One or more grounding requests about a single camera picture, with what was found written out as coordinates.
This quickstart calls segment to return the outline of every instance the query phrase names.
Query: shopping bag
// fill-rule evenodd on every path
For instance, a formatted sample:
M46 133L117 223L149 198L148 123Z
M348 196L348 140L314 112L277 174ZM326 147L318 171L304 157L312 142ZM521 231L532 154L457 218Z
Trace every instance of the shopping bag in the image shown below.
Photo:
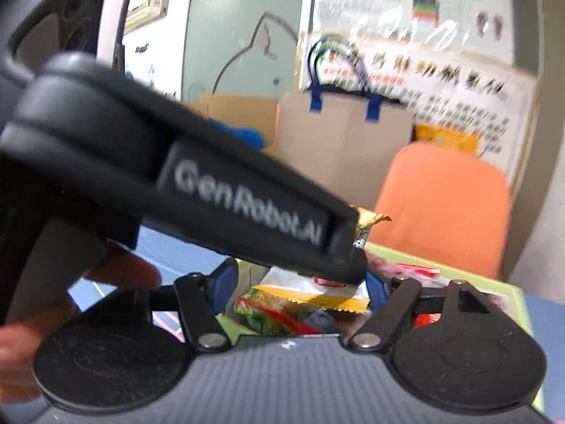
M315 88L315 66L311 77ZM277 150L301 174L350 204L372 210L392 159L411 140L412 113L380 98L378 119L368 118L366 96L321 89L321 94L318 89L282 97ZM318 99L320 111L311 111Z

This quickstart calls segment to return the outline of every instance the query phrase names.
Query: human hand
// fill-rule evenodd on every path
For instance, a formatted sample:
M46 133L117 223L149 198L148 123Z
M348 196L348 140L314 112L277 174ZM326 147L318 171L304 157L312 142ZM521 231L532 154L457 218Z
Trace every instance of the human hand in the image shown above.
M87 279L118 287L151 289L160 286L159 271L115 244ZM33 400L41 392L33 378L33 356L43 339L79 313L67 295L56 307L22 323L0 327L0 404Z

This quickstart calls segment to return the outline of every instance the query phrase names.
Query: bag handle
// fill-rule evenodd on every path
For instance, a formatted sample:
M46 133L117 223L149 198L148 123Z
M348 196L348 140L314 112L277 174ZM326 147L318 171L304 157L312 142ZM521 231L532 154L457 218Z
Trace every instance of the bag handle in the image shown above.
M368 75L365 70L364 64L361 60L356 63L352 61L351 57L347 55L347 52L341 48L341 46L331 46L326 49L320 49L316 54L314 60L314 65L312 66L312 56L318 45L326 41L336 41L340 44L349 43L349 40L343 38L339 35L327 35L320 38L314 45L310 48L307 58L308 75L311 81L311 94L312 101L310 104L310 111L320 112L321 111L321 93L323 92L322 85L320 84L320 79L318 75L318 64L321 62L324 54L329 51L337 51L338 55L347 60L347 63L352 67L355 74L360 78L362 82L362 89L365 93L365 97L368 98L367 104L367 120L378 121L380 113L380 97L371 90L369 84Z

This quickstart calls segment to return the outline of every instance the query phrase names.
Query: metal bolt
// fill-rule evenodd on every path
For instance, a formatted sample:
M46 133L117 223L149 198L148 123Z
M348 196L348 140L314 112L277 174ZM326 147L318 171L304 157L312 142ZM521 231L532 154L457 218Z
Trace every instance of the metal bolt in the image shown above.
M360 348L375 348L381 344L381 337L374 333L359 333L351 341Z
M206 333L198 339L199 345L206 349L220 348L226 342L228 339L219 333Z

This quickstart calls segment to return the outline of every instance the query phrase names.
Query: red logo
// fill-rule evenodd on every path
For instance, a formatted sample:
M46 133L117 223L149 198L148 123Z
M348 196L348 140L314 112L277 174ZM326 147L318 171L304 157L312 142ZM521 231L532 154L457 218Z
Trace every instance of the red logo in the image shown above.
M337 288L347 287L347 284L344 284L343 282L335 282L333 280L321 279L321 277L315 277L314 283L317 285L321 285L322 287L337 287Z

